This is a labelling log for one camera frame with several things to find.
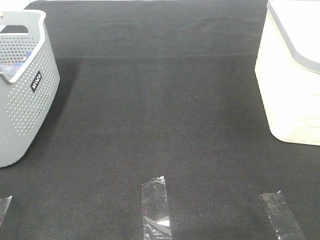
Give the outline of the clear tape strip right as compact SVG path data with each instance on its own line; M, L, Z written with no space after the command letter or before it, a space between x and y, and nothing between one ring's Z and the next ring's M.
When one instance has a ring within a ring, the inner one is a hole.
M262 193L259 199L277 240L306 239L280 190L273 193Z

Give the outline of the white lidded storage bin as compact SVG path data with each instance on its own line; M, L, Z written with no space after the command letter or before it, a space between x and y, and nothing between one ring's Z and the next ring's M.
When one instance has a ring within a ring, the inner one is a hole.
M320 3L269 0L255 63L268 126L280 141L320 143Z

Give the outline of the grey perforated laundry basket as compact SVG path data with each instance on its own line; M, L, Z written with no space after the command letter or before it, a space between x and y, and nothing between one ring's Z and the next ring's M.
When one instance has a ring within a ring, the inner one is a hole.
M26 32L0 35L0 64L20 62L32 52L14 77L0 78L0 166L19 161L55 98L60 75L45 24L46 13L24 9L2 11L2 26L23 26Z

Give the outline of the clear tape strip centre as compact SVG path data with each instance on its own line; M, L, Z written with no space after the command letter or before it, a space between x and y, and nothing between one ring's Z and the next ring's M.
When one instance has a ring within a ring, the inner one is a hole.
M171 240L169 207L164 176L142 184L142 221L145 240Z

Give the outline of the clear tape strip left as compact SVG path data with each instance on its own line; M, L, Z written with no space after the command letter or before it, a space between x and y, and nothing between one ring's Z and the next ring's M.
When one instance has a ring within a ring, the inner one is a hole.
M4 221L4 218L10 206L11 200L12 200L12 196L9 196L6 198L0 198L0 226Z

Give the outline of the clear tape strip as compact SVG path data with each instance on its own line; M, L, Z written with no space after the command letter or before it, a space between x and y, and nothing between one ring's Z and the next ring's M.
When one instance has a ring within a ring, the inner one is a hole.
M11 200L12 200L12 196L9 196L6 198L0 198L0 226L4 221L4 218L10 206Z
M306 239L280 190L273 193L262 193L259 199L277 240Z
M164 176L142 184L142 221L145 240L171 240L169 207Z

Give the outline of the blue towel in basket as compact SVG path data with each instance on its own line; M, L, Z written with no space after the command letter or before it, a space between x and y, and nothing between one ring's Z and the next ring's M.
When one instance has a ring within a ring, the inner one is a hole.
M20 67L29 58L31 53L32 53L31 51L28 51L21 61L13 62L13 63L6 63L6 64L1 63L0 64L0 78L4 81L11 80L15 76L15 74L18 72Z

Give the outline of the black fabric table mat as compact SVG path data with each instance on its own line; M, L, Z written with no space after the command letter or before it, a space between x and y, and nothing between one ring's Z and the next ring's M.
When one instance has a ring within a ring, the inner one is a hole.
M3 240L140 240L142 184L164 176L175 240L274 240L282 191L320 237L320 148L277 140L254 73L264 0L35 1L60 75L19 162Z

